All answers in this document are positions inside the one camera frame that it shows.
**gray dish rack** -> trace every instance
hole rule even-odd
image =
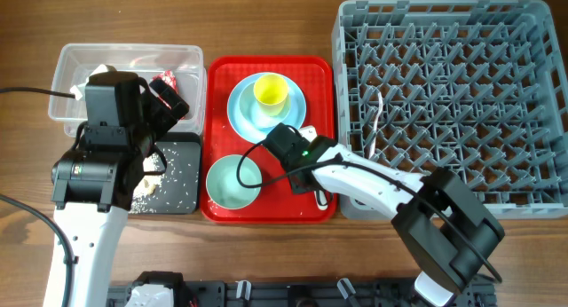
[[[338,138],[354,153],[375,142],[383,165],[448,167],[498,218],[568,214],[568,88],[544,2],[346,1],[332,47]],[[385,218],[340,203],[348,218]]]

